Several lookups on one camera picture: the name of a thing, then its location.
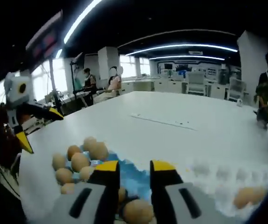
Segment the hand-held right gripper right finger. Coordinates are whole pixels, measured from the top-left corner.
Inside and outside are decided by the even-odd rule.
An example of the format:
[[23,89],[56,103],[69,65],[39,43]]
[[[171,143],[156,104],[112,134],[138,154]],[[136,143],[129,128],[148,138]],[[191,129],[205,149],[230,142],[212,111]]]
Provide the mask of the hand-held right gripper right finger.
[[150,161],[151,203],[158,224],[225,224],[227,218],[200,189],[183,182],[168,162]]

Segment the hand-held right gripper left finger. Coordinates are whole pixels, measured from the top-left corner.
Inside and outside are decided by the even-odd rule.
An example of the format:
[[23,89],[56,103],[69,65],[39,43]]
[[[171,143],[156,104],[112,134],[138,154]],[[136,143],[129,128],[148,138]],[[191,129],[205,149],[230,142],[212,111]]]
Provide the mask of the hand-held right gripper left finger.
[[77,183],[73,193],[59,198],[53,211],[53,223],[114,223],[119,189],[118,161],[107,161],[97,165],[87,182]]

